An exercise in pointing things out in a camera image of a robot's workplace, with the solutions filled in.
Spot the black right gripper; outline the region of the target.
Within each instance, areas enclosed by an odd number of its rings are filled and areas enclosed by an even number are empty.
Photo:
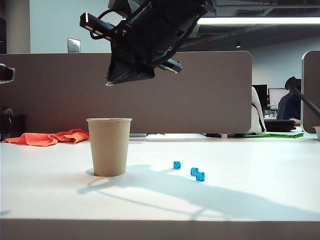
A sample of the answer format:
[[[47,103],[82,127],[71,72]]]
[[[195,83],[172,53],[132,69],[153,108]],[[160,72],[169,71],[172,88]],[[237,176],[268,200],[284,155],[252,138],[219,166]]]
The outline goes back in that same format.
[[[79,25],[94,40],[110,41],[105,84],[152,79],[155,68],[179,73],[172,56],[182,44],[182,23],[158,4],[110,4],[99,16],[84,12]]]

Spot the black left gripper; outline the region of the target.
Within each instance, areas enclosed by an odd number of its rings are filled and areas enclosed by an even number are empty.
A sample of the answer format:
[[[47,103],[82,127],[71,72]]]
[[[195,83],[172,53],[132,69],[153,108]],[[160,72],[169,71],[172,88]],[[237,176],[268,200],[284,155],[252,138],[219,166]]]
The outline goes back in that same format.
[[[8,67],[4,63],[0,63],[0,83],[10,83],[15,79],[15,68]]]

